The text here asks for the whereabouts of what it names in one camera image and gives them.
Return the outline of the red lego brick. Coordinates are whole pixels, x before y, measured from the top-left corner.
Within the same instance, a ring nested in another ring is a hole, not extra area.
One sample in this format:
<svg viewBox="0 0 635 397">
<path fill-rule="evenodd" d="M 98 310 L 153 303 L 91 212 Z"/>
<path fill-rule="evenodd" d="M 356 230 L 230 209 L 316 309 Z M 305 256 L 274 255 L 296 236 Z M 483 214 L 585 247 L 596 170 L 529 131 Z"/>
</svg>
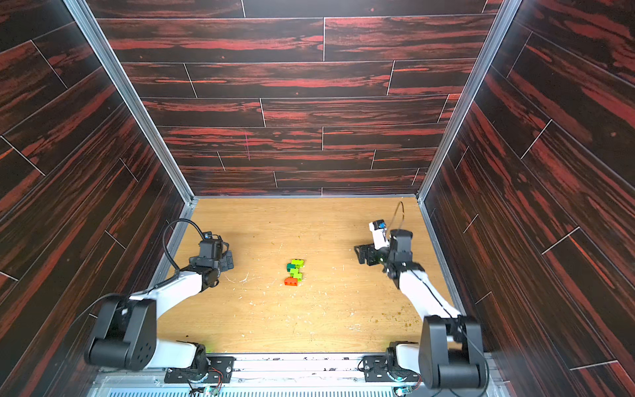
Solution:
<svg viewBox="0 0 635 397">
<path fill-rule="evenodd" d="M 287 277 L 284 280 L 284 284 L 286 286 L 298 286 L 299 285 L 299 280 L 295 277 Z"/>
</svg>

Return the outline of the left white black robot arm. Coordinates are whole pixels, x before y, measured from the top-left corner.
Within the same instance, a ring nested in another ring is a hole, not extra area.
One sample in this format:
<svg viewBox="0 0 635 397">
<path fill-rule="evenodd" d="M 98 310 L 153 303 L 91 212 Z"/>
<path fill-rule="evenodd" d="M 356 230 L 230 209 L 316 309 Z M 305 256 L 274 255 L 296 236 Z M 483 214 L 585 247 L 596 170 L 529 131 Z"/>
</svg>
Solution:
<svg viewBox="0 0 635 397">
<path fill-rule="evenodd" d="M 208 375 L 203 344 L 157 337 L 158 319 L 181 302 L 218 285 L 223 272 L 233 268 L 229 244 L 204 233 L 200 253 L 189 265 L 157 286 L 124 296 L 109 296 L 84 351 L 87 364 L 118 370 L 183 370 L 192 380 Z"/>
</svg>

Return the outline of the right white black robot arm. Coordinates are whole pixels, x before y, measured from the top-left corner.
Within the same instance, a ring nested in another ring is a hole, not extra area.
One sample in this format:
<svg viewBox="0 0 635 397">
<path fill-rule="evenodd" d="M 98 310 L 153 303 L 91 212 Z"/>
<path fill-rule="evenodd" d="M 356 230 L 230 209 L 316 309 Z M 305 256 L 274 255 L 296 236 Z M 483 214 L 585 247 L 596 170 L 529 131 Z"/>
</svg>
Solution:
<svg viewBox="0 0 635 397">
<path fill-rule="evenodd" d="M 416 375 L 416 382 L 430 390 L 454 395 L 459 390 L 486 392 L 490 370 L 481 324 L 444 299 L 425 269 L 413 260 L 413 233 L 390 231 L 382 220 L 370 223 L 369 228 L 373 243 L 354 247 L 359 263 L 382 266 L 422 319 L 422 331 L 419 342 L 392 342 L 379 365 L 367 362 L 367 378 L 375 372 L 400 382 Z"/>
</svg>

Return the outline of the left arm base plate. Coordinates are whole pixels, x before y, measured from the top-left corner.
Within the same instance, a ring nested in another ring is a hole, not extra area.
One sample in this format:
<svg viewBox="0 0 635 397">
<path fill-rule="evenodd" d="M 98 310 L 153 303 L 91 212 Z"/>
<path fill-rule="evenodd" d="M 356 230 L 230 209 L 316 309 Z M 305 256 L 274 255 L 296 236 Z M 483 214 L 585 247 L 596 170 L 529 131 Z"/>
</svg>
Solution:
<svg viewBox="0 0 635 397">
<path fill-rule="evenodd" d="M 226 384 L 231 381 L 235 357 L 210 356 L 204 361 L 196 358 L 188 368 L 168 368 L 165 373 L 166 384 Z"/>
</svg>

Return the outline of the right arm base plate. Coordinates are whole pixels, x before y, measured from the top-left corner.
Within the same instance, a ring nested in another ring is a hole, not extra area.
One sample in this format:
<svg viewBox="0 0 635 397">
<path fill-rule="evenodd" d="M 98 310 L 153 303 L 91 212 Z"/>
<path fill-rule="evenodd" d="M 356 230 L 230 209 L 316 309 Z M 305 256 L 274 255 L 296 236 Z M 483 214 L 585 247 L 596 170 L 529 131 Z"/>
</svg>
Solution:
<svg viewBox="0 0 635 397">
<path fill-rule="evenodd" d="M 357 370 L 362 373 L 366 383 L 418 383 L 421 375 L 411 370 L 389 364 L 386 355 L 366 355 L 358 362 Z"/>
</svg>

